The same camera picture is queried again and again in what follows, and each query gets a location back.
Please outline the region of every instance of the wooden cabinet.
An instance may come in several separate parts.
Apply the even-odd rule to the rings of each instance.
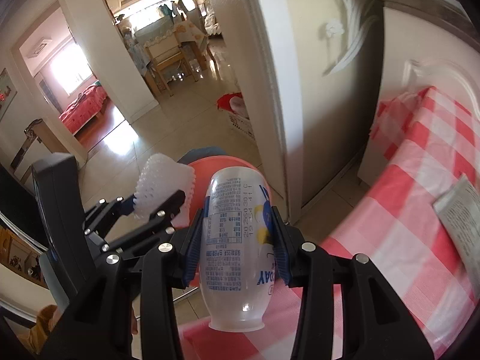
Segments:
[[[47,288],[38,254],[4,227],[0,227],[0,263],[25,279]]]

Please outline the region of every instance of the black monitor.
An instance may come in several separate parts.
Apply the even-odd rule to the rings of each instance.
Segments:
[[[69,299],[95,269],[82,224],[85,220],[77,162],[73,155],[52,153],[32,165],[35,196],[49,242],[50,264]]]

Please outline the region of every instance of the red bedspread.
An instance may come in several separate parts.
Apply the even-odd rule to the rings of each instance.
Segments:
[[[90,85],[58,118],[74,134],[102,108],[107,93],[102,86]]]

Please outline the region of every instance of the tablecloth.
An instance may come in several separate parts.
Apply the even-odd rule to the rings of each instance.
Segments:
[[[321,246],[346,258],[360,252],[369,255],[438,358],[462,330],[476,300],[465,267],[431,204],[462,173],[478,186],[480,123],[459,102],[432,87],[382,103],[372,140],[384,147],[391,161]],[[256,332],[214,331],[208,328],[208,319],[182,326],[186,359],[289,359],[301,294],[300,289],[275,281],[263,318],[265,328]],[[339,286],[334,288],[334,315],[336,359],[342,354]]]
[[[190,20],[186,19],[180,23],[176,23],[173,30],[177,33],[177,39],[180,43],[194,41],[202,52],[205,49],[202,43],[206,35]]]
[[[150,63],[150,57],[145,52],[144,47],[139,43],[134,44],[128,48],[128,54],[130,54],[136,68],[144,77],[147,73],[147,65]]]

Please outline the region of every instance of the wooden chair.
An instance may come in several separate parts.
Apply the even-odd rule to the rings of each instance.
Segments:
[[[171,91],[165,77],[162,74],[162,70],[164,68],[180,62],[182,69],[186,70],[185,74],[191,74],[194,80],[198,81],[196,74],[192,70],[190,63],[186,58],[186,55],[182,49],[182,45],[177,39],[176,33],[172,33],[172,35],[165,37],[158,43],[147,43],[145,50],[150,57],[150,60],[153,62],[154,70],[160,76],[160,79],[165,85],[166,90],[169,91],[170,96],[173,96],[173,92]]]

